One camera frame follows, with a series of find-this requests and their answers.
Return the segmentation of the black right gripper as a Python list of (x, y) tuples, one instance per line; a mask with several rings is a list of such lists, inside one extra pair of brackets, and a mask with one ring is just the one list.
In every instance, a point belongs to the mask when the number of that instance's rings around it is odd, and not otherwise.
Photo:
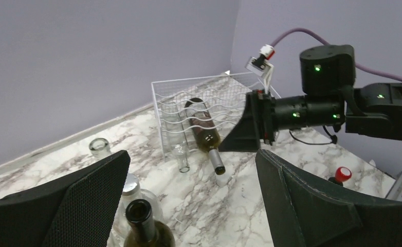
[(219, 152), (257, 152), (263, 141), (273, 145), (276, 129), (273, 124), (273, 100), (270, 93), (253, 90), (246, 94), (241, 119), (219, 145)]

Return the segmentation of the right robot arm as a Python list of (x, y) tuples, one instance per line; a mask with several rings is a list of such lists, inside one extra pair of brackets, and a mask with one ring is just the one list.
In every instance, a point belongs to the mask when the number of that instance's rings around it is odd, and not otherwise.
[(256, 152), (281, 130), (331, 126), (335, 132), (402, 140), (402, 83), (354, 88), (351, 45), (322, 45), (300, 53), (302, 96), (276, 99), (262, 90), (247, 93), (241, 119), (220, 152)]

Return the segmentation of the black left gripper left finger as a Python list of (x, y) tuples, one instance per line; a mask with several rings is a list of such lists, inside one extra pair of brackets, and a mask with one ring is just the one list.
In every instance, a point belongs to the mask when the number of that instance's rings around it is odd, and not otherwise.
[(92, 165), (0, 199), (0, 246), (106, 246), (130, 156)]

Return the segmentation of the green wine bottle white label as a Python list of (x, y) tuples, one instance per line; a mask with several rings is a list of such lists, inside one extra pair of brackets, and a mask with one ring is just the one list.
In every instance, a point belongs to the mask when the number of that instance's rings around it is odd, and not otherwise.
[(198, 149), (209, 155), (210, 162), (217, 175), (224, 174), (226, 168), (218, 151), (221, 137), (205, 102), (200, 98), (189, 99), (185, 103), (184, 113)]

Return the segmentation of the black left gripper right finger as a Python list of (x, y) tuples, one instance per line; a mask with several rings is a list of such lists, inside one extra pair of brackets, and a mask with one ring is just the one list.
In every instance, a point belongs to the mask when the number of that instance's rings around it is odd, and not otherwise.
[(402, 202), (336, 185), (268, 150), (255, 164), (275, 246), (402, 246)]

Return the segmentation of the green wine bottle dark label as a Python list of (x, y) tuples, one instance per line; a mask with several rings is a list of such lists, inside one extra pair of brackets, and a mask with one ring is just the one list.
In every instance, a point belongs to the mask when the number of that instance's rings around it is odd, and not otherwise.
[(125, 215), (131, 227), (124, 246), (176, 246), (170, 228), (153, 217), (152, 207), (145, 199), (136, 199), (126, 208)]

